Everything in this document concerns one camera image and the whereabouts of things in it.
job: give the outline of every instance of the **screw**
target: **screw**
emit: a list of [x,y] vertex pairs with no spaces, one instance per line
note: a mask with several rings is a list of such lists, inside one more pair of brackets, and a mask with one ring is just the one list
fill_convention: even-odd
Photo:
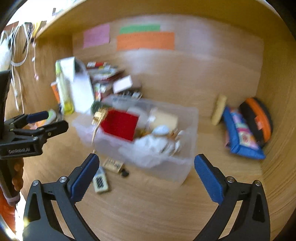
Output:
[[61,178],[59,179],[60,183],[64,183],[66,180],[67,180],[67,177],[61,177]]
[[38,181],[38,180],[35,180],[35,181],[33,181],[32,185],[33,185],[33,186],[37,186],[38,183],[39,183],[39,181]]
[[234,181],[235,181],[235,179],[233,177],[227,177],[226,180],[229,183],[234,183]]
[[262,183],[258,180],[255,181],[256,186],[260,187],[262,185]]

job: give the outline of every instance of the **transparent storage box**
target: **transparent storage box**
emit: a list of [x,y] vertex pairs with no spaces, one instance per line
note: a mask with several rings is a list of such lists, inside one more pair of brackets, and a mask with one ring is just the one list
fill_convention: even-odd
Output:
[[[159,110],[178,116],[178,129],[184,132],[180,139],[181,149],[173,156],[139,150],[133,142],[106,134],[101,129],[96,134],[94,145],[98,153],[127,164],[136,165],[161,179],[183,183],[193,166],[196,154],[198,110],[193,107],[183,107],[149,99],[136,100],[113,95],[108,96],[103,102],[118,110],[127,110],[129,107],[135,106],[146,110],[149,114],[152,108],[157,107]],[[91,121],[92,115],[81,114],[72,122],[78,136],[88,146],[91,145],[94,131]]]

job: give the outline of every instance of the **sticky note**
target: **sticky note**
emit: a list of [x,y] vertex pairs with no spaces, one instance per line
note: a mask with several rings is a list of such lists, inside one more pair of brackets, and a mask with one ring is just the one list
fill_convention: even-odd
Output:
[[117,36],[117,51],[139,48],[174,50],[175,33],[141,32]]
[[83,48],[108,44],[110,42],[110,25],[108,23],[88,29],[83,33]]
[[159,32],[160,24],[148,24],[148,25],[130,25],[122,27],[119,34],[130,34],[135,32]]

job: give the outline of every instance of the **green sticky note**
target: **green sticky note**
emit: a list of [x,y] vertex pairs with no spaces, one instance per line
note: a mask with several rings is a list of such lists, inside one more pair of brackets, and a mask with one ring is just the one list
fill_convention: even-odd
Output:
[[160,24],[148,24],[148,25],[130,25],[122,27],[119,34],[130,34],[136,32],[159,32]]

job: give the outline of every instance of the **orange sticky note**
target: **orange sticky note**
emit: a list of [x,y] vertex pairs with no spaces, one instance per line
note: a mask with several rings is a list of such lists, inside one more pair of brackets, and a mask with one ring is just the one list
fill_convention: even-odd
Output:
[[131,49],[175,49],[175,33],[140,32],[117,36],[117,51]]

